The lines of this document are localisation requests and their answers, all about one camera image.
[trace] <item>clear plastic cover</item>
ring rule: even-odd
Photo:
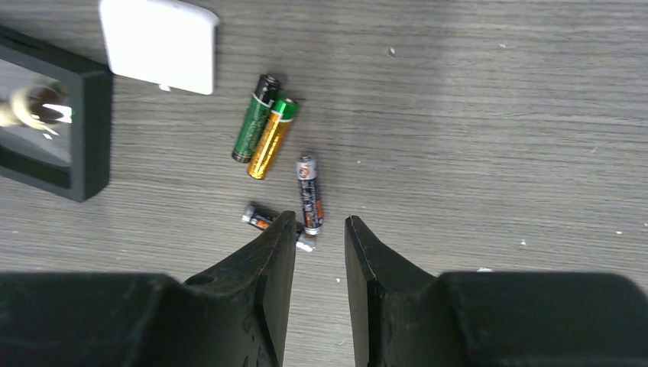
[[[53,166],[69,167],[74,111],[62,82],[0,60],[0,145]]]

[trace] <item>battery cap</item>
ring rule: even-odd
[[[99,17],[114,74],[213,93],[214,13],[177,0],[100,0]]]

